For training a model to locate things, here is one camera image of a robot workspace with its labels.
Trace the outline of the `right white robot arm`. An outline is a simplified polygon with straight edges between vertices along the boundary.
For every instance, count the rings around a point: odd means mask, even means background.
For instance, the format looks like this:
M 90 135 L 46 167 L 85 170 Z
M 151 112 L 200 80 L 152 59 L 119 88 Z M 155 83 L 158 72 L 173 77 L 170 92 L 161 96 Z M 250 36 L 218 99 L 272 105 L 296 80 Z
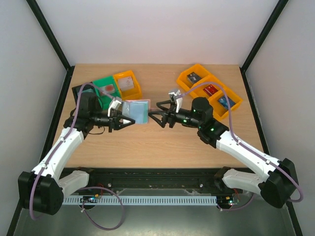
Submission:
M 251 173 L 224 167 L 217 173 L 215 188 L 219 192 L 236 188 L 261 196 L 275 208 L 282 208 L 291 200 L 298 188 L 298 179 L 294 163 L 285 158 L 279 160 L 269 156 L 237 137 L 230 128 L 213 117 L 213 107 L 205 97 L 197 97 L 191 103 L 191 109 L 179 107 L 173 99 L 157 103 L 159 110 L 149 112 L 161 127 L 176 123 L 197 128 L 200 140 L 221 150 L 251 169 Z

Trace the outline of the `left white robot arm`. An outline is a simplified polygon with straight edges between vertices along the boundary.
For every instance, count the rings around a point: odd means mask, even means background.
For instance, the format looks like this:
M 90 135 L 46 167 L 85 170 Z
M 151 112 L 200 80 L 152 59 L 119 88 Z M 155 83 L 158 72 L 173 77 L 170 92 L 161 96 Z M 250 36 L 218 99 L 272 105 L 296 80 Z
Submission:
M 19 196 L 23 207 L 30 211 L 56 214 L 64 199 L 89 183 L 89 172 L 75 170 L 66 177 L 61 173 L 90 131 L 95 127 L 108 127 L 108 131 L 121 130 L 135 124 L 135 120 L 119 111 L 122 100 L 112 98 L 106 113 L 102 111 L 99 97 L 93 92 L 78 95 L 76 108 L 64 122 L 61 135 L 46 156 L 31 172 L 22 172 L 18 177 Z

